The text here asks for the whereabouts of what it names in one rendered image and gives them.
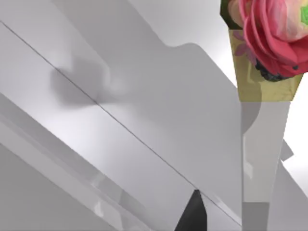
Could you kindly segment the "white pot with pink flower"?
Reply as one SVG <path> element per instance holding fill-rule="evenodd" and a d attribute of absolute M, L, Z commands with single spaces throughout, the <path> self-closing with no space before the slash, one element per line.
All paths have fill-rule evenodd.
<path fill-rule="evenodd" d="M 308 73 L 308 0 L 220 0 L 241 103 L 242 230 L 267 231 L 289 106 Z"/>

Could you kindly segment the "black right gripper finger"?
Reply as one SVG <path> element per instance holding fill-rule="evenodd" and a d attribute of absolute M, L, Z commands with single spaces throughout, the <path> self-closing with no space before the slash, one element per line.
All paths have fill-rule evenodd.
<path fill-rule="evenodd" d="M 174 231 L 207 231 L 207 212 L 199 190 L 194 190 Z"/>

